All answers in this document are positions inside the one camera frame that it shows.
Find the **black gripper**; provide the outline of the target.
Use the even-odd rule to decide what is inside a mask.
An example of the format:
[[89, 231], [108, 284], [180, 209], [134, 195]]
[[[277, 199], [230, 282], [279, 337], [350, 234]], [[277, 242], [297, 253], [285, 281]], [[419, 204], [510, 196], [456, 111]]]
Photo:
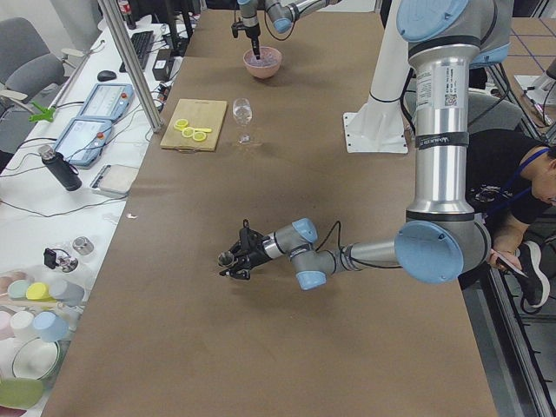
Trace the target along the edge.
[[253, 56], [256, 60], [261, 59], [261, 51], [260, 51], [260, 43], [258, 41], [259, 36], [261, 35], [260, 25], [256, 24], [255, 26], [247, 26], [246, 34], [248, 38], [251, 40], [251, 48], [253, 51]]
[[249, 281], [250, 270], [268, 262], [268, 255], [264, 250], [265, 237], [243, 237], [235, 242], [225, 252], [230, 261], [237, 262], [236, 268], [226, 268], [219, 272], [220, 276], [227, 276], [234, 280]]

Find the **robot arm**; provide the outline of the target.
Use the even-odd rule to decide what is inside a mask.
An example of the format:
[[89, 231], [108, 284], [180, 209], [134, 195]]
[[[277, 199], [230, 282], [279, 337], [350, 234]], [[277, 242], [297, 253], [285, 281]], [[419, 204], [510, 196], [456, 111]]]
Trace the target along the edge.
[[469, 72], [506, 58], [512, 16], [510, 1], [392, 2], [368, 100], [344, 116], [344, 135], [358, 150], [401, 149], [400, 99], [415, 77], [415, 188], [405, 224], [391, 240], [325, 251], [314, 247], [307, 218], [268, 235], [244, 225], [219, 256], [222, 275], [247, 280], [253, 268], [286, 256], [307, 290], [347, 270], [403, 268], [443, 283], [480, 265], [491, 238], [465, 198]]
[[336, 0], [306, 0], [291, 1], [286, 5], [282, 5], [280, 1], [275, 0], [239, 0], [237, 1], [237, 6], [240, 11], [240, 17], [231, 25], [232, 35], [233, 38], [237, 38], [239, 32], [244, 31], [251, 42], [251, 49], [255, 58], [259, 60], [261, 58], [259, 42], [261, 28], [257, 17], [259, 10], [263, 10], [266, 16], [270, 18], [278, 33], [284, 33], [292, 29], [295, 23], [302, 17], [338, 3], [339, 1]]

